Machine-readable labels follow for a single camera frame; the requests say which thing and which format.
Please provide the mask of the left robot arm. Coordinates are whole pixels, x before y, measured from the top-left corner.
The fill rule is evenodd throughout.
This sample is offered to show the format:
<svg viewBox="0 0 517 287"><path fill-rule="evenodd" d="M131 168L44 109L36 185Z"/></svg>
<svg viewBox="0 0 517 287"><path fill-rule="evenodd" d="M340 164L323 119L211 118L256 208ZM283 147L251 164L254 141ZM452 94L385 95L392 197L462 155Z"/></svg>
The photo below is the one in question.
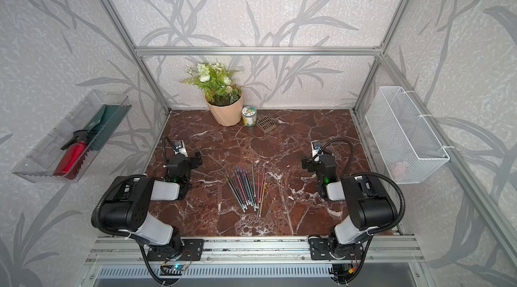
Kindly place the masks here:
<svg viewBox="0 0 517 287"><path fill-rule="evenodd" d="M166 164L165 178L147 175L118 176L94 208L91 221L101 232L134 239L140 245L183 247L179 230L149 212L152 201L186 198L191 171L203 164L200 152L193 157L176 154Z"/></svg>

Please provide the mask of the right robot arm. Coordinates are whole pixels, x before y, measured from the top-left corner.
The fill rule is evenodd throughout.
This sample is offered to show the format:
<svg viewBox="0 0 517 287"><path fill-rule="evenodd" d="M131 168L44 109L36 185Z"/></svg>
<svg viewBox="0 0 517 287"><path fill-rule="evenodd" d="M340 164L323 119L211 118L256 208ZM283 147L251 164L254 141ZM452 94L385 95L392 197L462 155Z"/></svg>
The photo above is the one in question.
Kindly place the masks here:
<svg viewBox="0 0 517 287"><path fill-rule="evenodd" d="M337 163L331 154L304 157L302 168L316 174L317 191L323 199L346 202L348 215L332 229L328 238L333 253L392 229L405 215L405 196L387 176L363 172L338 177Z"/></svg>

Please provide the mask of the yellow pencil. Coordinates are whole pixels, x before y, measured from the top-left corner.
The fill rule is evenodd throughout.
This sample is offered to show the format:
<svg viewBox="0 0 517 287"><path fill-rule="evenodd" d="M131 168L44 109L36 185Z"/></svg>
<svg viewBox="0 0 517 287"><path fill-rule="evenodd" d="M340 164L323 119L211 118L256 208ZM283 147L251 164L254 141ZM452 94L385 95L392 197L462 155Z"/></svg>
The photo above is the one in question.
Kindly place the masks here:
<svg viewBox="0 0 517 287"><path fill-rule="evenodd" d="M263 189L262 189L262 192L261 192L261 201L260 201L260 207L259 207L259 212L258 212L258 217L259 218L261 218L262 213L263 213L263 205L264 205L264 202L265 202L266 186L267 186L267 183L264 182Z"/></svg>

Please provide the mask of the pink object in basket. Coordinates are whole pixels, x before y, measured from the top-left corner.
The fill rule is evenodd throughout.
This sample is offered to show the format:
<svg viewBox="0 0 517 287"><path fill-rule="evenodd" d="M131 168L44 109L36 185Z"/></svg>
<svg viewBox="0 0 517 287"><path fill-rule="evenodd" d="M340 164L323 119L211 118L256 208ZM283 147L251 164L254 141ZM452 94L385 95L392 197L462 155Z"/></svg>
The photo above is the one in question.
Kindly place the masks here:
<svg viewBox="0 0 517 287"><path fill-rule="evenodd" d="M406 161L399 161L392 164L390 170L393 178L402 178L406 175L409 167L409 163Z"/></svg>

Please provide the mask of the brown slotted plastic piece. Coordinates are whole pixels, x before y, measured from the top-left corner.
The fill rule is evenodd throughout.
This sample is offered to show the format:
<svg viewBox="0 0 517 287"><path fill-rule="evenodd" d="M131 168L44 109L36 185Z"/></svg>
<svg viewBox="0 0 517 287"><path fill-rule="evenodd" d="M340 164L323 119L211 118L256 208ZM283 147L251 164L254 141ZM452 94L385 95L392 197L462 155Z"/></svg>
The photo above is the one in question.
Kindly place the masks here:
<svg viewBox="0 0 517 287"><path fill-rule="evenodd" d="M267 134L274 129L276 129L277 125L275 121L269 116L263 116L257 120L257 127L264 133Z"/></svg>

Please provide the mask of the terracotta pot with plant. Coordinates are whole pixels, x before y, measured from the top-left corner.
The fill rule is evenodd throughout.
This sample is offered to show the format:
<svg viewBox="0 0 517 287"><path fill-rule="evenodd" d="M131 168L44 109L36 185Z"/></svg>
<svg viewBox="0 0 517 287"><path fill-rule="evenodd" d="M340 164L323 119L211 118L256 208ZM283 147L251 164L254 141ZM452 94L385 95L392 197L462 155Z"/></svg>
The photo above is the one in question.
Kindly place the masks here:
<svg viewBox="0 0 517 287"><path fill-rule="evenodd" d="M238 124L242 117L242 89L233 80L238 72L239 70L230 70L219 62L198 63L187 70L188 78L180 82L201 89L218 124L230 127Z"/></svg>

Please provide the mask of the yellow green tin can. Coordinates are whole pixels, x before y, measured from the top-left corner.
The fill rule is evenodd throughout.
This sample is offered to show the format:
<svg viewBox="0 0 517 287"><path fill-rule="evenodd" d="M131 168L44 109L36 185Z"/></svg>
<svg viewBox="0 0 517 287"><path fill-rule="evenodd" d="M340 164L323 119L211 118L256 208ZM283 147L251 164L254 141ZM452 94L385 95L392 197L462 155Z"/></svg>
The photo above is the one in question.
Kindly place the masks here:
<svg viewBox="0 0 517 287"><path fill-rule="evenodd" d="M242 120L245 126L252 127L257 123L257 110L252 106L242 109Z"/></svg>

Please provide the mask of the green garden trowel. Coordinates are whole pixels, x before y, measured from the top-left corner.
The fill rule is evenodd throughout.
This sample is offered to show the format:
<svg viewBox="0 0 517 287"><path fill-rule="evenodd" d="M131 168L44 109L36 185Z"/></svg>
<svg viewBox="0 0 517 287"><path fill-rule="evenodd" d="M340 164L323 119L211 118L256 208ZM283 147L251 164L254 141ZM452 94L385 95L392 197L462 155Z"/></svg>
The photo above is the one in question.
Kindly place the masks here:
<svg viewBox="0 0 517 287"><path fill-rule="evenodd" d="M103 105L85 125L83 130L88 132L87 144L90 151L99 151L109 139L107 132L113 127L108 126L108 123L117 115L119 108L119 105Z"/></svg>

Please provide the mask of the red spray bottle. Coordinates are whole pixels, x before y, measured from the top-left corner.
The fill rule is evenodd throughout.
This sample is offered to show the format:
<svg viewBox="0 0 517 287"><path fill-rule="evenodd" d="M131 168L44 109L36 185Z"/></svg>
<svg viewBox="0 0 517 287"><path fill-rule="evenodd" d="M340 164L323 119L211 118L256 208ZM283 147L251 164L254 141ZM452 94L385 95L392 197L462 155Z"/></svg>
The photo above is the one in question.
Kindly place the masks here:
<svg viewBox="0 0 517 287"><path fill-rule="evenodd" d="M73 137L61 147L65 154L61 158L53 175L74 180L82 168L83 162L89 152L89 145L94 137L91 130L78 130L73 133Z"/></svg>

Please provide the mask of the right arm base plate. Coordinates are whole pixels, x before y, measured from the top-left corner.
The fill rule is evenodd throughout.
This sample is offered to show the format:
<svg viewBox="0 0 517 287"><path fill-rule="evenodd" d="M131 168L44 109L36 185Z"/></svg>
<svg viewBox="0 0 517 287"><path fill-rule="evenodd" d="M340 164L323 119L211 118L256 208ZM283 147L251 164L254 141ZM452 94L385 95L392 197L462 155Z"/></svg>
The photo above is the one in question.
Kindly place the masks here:
<svg viewBox="0 0 517 287"><path fill-rule="evenodd" d="M352 243L348 245L338 243L334 236L308 237L311 260L362 260L363 245Z"/></svg>

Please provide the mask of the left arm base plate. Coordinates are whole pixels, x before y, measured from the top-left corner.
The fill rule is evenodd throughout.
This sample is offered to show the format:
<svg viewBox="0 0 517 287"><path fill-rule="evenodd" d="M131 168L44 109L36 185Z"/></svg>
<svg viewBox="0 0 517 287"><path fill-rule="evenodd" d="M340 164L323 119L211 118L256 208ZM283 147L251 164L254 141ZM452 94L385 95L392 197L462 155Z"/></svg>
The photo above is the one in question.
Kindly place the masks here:
<svg viewBox="0 0 517 287"><path fill-rule="evenodd" d="M179 246L164 245L150 246L147 253L148 261L179 260L200 261L203 253L203 239L182 239Z"/></svg>

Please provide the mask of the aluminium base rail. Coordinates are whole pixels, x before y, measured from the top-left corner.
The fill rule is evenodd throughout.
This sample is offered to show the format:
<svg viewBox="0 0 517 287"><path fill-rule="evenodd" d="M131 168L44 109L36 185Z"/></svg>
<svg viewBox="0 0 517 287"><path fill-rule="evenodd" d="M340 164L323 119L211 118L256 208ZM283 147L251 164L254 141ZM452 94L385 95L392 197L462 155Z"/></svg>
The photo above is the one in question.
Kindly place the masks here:
<svg viewBox="0 0 517 287"><path fill-rule="evenodd" d="M322 256L322 247L312 247L308 237L205 237L203 245L190 248L183 257L199 256L195 265L209 264L310 264L311 256ZM320 260L325 263L352 263L366 260L368 263L423 263L424 255L414 236L375 236L365 255L355 252L344 257ZM141 265L144 260L138 245L132 240L101 237L95 242L86 265Z"/></svg>

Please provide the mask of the clear plastic wall tray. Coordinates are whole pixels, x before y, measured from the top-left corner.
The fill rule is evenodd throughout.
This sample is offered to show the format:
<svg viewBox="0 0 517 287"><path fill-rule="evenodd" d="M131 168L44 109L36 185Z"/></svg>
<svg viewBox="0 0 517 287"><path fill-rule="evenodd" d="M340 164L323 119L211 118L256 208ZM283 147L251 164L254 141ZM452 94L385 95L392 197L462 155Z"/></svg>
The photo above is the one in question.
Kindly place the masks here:
<svg viewBox="0 0 517 287"><path fill-rule="evenodd" d="M102 93L91 90L83 100L49 133L35 148L13 169L12 173L32 183L76 183L92 164L99 151L89 150L78 176L74 180L54 176L53 173L59 161L65 154L61 147L72 139L73 133L83 130L85 125L94 117L103 105L119 105L120 108L108 126L113 127L107 134L109 138L126 117L132 105L126 94Z"/></svg>

